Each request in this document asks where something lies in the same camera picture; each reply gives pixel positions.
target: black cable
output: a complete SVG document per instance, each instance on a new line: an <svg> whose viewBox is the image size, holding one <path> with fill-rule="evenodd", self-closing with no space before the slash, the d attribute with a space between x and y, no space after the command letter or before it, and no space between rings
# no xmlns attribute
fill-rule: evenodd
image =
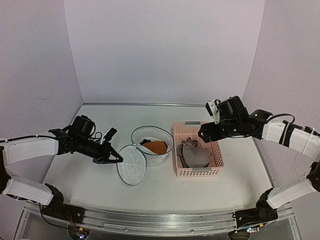
<svg viewBox="0 0 320 240"><path fill-rule="evenodd" d="M279 118L279 117L284 117L284 116L291 116L291 117L293 117L293 119L292 119L292 121L291 121L292 124L293 124L293 123L295 122L295 120L296 120L295 116L293 116L292 114L289 114L289 113L281 113L281 114L276 114L276 115L270 117L270 118L266 121L266 123L268 124L271 120L276 119L276 118Z"/></svg>
<svg viewBox="0 0 320 240"><path fill-rule="evenodd" d="M91 137L95 134L95 132L96 132L96 124L95 124L95 123L93 123L93 127L94 127L94 130L93 130L93 132L89 135L88 138L91 138Z"/></svg>
<svg viewBox="0 0 320 240"><path fill-rule="evenodd" d="M21 139L31 139L31 138L48 138L48 139L54 139L57 140L54 136L46 136L46 135L29 135L29 136L20 136L20 137L15 137L15 138L10 138L7 140L0 140L0 143L5 143L5 142L11 142L11 141L17 141Z"/></svg>
<svg viewBox="0 0 320 240"><path fill-rule="evenodd" d="M101 133L100 131L97 131L97 132L94 134L94 137L90 137L90 139L93 139L93 140L95 140L95 139L101 139L101 137L102 137L102 133Z"/></svg>
<svg viewBox="0 0 320 240"><path fill-rule="evenodd" d="M44 215L42 214L41 204L40 204L40 203L39 203L39 210L40 210L40 215L41 215L42 219L43 219L47 224L49 224L49 225L51 225L51 226L54 226L54 227L62 228L62 229L67 229L67 230L70 229L70 228L65 227L65 226L60 226L60 225L56 225L56 224L53 224L53 223L51 223L51 222L48 222L48 221L45 219Z"/></svg>

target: plastic basket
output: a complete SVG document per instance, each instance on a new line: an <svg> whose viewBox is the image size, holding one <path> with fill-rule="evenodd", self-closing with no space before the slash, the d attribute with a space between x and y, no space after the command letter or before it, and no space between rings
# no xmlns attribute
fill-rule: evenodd
<svg viewBox="0 0 320 240"><path fill-rule="evenodd" d="M220 147L218 142L205 143L199 136L198 131L200 126L206 124L206 122L200 121L186 121L186 122L175 122L173 124L173 138L175 145L175 172L178 178L189 178L189 177L205 177L205 176L216 176L224 167ZM177 156L177 146L181 144L182 140L192 138L197 140L203 149L208 149L212 152L210 163L208 167L194 167L186 168L183 167L181 159Z"/></svg>
<svg viewBox="0 0 320 240"><path fill-rule="evenodd" d="M168 146L166 153L162 155L156 155L150 150L146 150L145 147L139 144L143 139L151 141L164 141ZM163 164L169 153L172 151L172 149L174 149L173 136L166 130L163 130L162 128L159 128L157 126L138 127L132 132L131 141L133 144L137 145L139 150L143 153L143 155L145 156L146 164L148 166L158 166L160 164Z"/></svg>

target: pink basket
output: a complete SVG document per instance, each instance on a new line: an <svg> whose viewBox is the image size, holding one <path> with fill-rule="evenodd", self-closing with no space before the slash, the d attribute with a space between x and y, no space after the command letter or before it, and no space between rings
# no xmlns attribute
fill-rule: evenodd
<svg viewBox="0 0 320 240"><path fill-rule="evenodd" d="M221 156L221 151L218 142L205 143L199 136L198 131L200 126L206 124L206 122L175 122L173 124L173 138L175 147L175 172L178 178L189 177L204 177L204 176L216 176L224 167L224 162ZM183 167L181 159L177 156L177 147L181 144L182 140L191 138L197 140L203 149L208 149L212 152L210 163L208 167Z"/></svg>

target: white wall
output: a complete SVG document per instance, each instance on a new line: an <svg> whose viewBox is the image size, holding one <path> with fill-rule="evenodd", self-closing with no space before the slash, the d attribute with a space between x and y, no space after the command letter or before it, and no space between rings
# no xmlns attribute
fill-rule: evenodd
<svg viewBox="0 0 320 240"><path fill-rule="evenodd" d="M65 0L84 102L242 96L264 0Z"/></svg>
<svg viewBox="0 0 320 240"><path fill-rule="evenodd" d="M70 48L63 0L0 3L0 137L68 125L83 103ZM41 182L51 157L12 169ZM15 232L23 202L0 195L0 236Z"/></svg>
<svg viewBox="0 0 320 240"><path fill-rule="evenodd" d="M320 1L267 0L252 73L243 101L250 111L291 113L296 123L320 130ZM276 184L309 172L311 160L259 142ZM319 239L320 194L292 202L303 239Z"/></svg>

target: white backdrop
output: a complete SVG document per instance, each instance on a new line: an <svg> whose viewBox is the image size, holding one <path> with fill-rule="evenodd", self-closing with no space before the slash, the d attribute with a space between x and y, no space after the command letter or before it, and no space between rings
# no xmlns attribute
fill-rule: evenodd
<svg viewBox="0 0 320 240"><path fill-rule="evenodd" d="M84 102L242 97L264 0L65 0Z"/></svg>

